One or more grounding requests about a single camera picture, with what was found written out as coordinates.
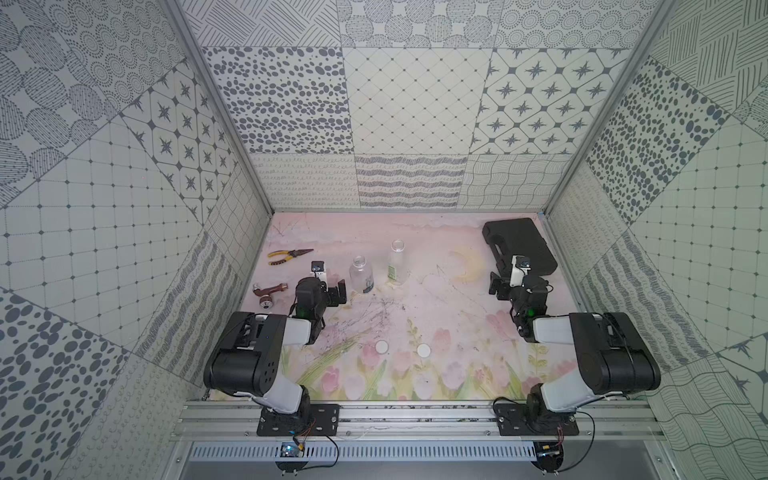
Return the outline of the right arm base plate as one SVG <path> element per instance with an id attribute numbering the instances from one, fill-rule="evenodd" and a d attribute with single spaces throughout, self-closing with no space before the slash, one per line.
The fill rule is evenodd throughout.
<path id="1" fill-rule="evenodd" d="M 580 431 L 573 413 L 531 410 L 527 405 L 495 402 L 492 405 L 501 436 L 578 436 Z"/>

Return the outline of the floral pink table mat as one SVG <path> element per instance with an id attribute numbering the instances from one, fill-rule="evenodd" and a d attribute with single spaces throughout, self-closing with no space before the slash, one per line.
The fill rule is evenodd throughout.
<path id="1" fill-rule="evenodd" d="M 576 368 L 571 346 L 529 344 L 517 333 L 506 302 L 488 293 L 496 268 L 482 228 L 486 214 L 279 213 L 267 230 L 249 286 L 286 283 L 274 298 L 289 310 L 311 262 L 325 262 L 330 282 L 344 280 L 347 303 L 327 310 L 311 346 L 289 346 L 282 373 L 315 401 L 491 400 L 524 398 L 536 384 Z M 388 279 L 391 243 L 405 242 L 407 275 Z M 278 250 L 313 252 L 270 266 Z M 359 294 L 350 281 L 353 258 L 372 266 L 374 288 Z M 388 343 L 385 354 L 375 344 Z M 417 347 L 431 355 L 423 359 Z"/>

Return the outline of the tall clear plastic bottle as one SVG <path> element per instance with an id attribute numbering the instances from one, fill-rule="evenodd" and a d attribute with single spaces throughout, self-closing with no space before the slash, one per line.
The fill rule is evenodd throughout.
<path id="1" fill-rule="evenodd" d="M 406 275 L 405 242 L 401 239 L 396 239 L 390 246 L 388 257 L 388 279 L 396 285 L 401 285 L 405 281 Z"/>

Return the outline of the yellow handled pliers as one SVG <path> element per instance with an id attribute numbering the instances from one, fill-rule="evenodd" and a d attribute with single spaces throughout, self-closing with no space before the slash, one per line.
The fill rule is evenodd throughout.
<path id="1" fill-rule="evenodd" d="M 300 256 L 306 255 L 308 253 L 312 253 L 313 249 L 293 249 L 293 250 L 278 250 L 270 252 L 267 257 L 270 259 L 269 265 L 270 266 L 277 266 L 285 264 L 293 259 L 296 259 Z"/>

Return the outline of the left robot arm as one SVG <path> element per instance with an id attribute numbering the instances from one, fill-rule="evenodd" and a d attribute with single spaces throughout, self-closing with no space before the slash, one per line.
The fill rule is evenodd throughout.
<path id="1" fill-rule="evenodd" d="M 279 417 L 306 422 L 309 394 L 280 372 L 282 350 L 314 344 L 325 328 L 327 308 L 346 302 L 345 281 L 330 287 L 317 277 L 306 277 L 296 286 L 288 315 L 233 313 L 205 363 L 204 385 L 247 398 Z"/>

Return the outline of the black plastic tool case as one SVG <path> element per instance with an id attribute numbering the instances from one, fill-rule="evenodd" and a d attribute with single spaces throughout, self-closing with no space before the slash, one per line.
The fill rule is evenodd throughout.
<path id="1" fill-rule="evenodd" d="M 496 261 L 497 273 L 508 279 L 512 257 L 522 255 L 531 261 L 530 273 L 541 277 L 553 274 L 558 263 L 544 237 L 530 218 L 486 222 L 482 235 Z"/>

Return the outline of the left controller board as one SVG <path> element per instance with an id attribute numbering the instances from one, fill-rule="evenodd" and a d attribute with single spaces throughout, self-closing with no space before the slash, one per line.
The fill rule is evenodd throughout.
<path id="1" fill-rule="evenodd" d="M 283 473 L 295 474 L 302 470 L 307 465 L 304 446 L 295 442 L 283 442 L 275 464 Z"/>

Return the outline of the white bottle cap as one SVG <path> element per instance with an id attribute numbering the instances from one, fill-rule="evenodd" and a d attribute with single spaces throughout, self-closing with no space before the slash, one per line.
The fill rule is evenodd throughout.
<path id="1" fill-rule="evenodd" d="M 431 348 L 429 345 L 422 343 L 417 347 L 417 354 L 423 358 L 426 359 L 431 355 Z"/>
<path id="2" fill-rule="evenodd" d="M 384 340 L 379 340 L 379 341 L 378 341 L 378 342 L 375 344 L 375 350 L 376 350 L 376 352 L 377 352 L 378 354 L 385 354 L 385 353 L 388 351 L 388 349 L 389 349 L 389 345 L 388 345 L 388 343 L 387 343 L 386 341 L 384 341 Z"/>

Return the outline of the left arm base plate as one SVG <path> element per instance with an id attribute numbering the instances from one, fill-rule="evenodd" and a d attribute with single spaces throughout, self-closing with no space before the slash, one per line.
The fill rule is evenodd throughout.
<path id="1" fill-rule="evenodd" d="M 257 428 L 259 437 L 336 435 L 340 414 L 339 404 L 315 404 L 301 407 L 296 413 L 283 414 L 263 410 Z"/>

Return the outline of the aluminium mounting rail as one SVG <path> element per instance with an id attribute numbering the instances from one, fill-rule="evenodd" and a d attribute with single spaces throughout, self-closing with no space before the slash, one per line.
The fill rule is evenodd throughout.
<path id="1" fill-rule="evenodd" d="M 523 407 L 493 401 L 340 401 L 313 408 L 310 437 L 322 440 L 662 440 L 664 434 L 645 401 L 600 401 L 569 416 L 564 427 L 532 429 Z M 245 401 L 191 401 L 171 430 L 173 440 L 300 439 Z"/>

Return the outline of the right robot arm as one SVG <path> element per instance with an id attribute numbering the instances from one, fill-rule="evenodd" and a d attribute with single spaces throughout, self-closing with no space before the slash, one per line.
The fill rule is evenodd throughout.
<path id="1" fill-rule="evenodd" d="M 571 346 L 575 352 L 574 370 L 531 388 L 526 399 L 530 417 L 572 414 L 603 398 L 659 387 L 660 367 L 627 314 L 552 316 L 546 306 L 549 292 L 548 281 L 535 275 L 490 274 L 489 293 L 511 303 L 511 320 L 523 340 Z"/>

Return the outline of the controller board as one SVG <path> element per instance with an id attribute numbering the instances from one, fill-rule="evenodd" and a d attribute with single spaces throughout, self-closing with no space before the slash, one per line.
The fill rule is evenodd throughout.
<path id="1" fill-rule="evenodd" d="M 564 452 L 557 442 L 534 442 L 535 459 L 532 464 L 545 473 L 555 473 L 563 465 Z"/>
<path id="2" fill-rule="evenodd" d="M 283 442 L 275 464 L 283 473 L 295 474 L 302 470 L 307 465 L 304 446 L 295 442 Z"/>

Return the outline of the short clear plastic bottle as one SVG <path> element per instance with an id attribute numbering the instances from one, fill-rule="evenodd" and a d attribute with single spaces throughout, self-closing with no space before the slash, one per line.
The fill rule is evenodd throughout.
<path id="1" fill-rule="evenodd" d="M 353 258 L 349 269 L 352 288 L 359 294 L 370 293 L 375 285 L 372 266 L 367 258 L 358 255 Z"/>

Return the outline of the right controller board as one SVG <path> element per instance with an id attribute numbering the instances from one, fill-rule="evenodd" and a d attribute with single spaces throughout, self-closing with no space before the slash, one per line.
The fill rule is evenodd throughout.
<path id="1" fill-rule="evenodd" d="M 557 442 L 534 442 L 535 459 L 532 464 L 545 473 L 555 473 L 563 465 L 564 452 Z"/>

